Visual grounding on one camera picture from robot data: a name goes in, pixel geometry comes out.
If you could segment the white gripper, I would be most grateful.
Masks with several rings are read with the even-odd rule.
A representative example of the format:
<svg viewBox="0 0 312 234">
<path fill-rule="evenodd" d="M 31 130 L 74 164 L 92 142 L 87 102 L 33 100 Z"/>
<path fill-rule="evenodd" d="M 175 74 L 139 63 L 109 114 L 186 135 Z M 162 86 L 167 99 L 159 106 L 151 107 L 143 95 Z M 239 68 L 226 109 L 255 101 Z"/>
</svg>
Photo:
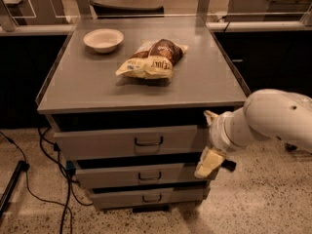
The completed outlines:
<svg viewBox="0 0 312 234">
<path fill-rule="evenodd" d="M 210 126 L 209 140 L 213 147 L 206 146 L 203 150 L 194 172 L 197 178 L 207 178 L 218 168 L 225 161 L 224 152 L 244 149 L 251 143 L 250 127 L 242 109 L 219 115 L 205 110 L 204 116 Z"/>
</svg>

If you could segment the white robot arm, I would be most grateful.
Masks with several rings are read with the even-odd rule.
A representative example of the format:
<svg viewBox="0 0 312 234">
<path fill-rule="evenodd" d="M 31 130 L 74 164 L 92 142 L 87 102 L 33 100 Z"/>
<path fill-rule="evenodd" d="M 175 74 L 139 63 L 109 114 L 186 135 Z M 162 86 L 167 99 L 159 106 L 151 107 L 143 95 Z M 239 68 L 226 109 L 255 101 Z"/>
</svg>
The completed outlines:
<svg viewBox="0 0 312 234">
<path fill-rule="evenodd" d="M 233 111 L 204 112 L 209 144 L 195 169 L 197 178 L 208 177 L 226 159 L 226 153 L 270 138 L 312 151 L 311 97 L 274 89 L 258 90 Z"/>
</svg>

